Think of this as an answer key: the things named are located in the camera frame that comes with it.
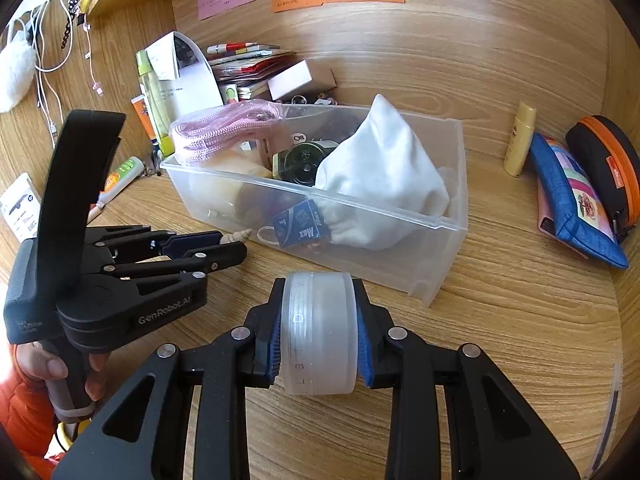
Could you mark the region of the person left hand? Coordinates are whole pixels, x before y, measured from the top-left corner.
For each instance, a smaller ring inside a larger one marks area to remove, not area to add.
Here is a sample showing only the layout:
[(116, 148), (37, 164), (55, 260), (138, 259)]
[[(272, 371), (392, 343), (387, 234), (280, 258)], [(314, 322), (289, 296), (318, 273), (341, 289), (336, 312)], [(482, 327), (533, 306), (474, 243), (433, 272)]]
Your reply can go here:
[[(110, 356), (109, 353), (89, 356), (90, 370), (85, 382), (85, 390), (93, 401), (99, 401), (104, 396), (106, 364)], [(36, 382), (64, 379), (68, 375), (65, 362), (35, 342), (18, 344), (15, 347), (15, 362), (24, 375)]]

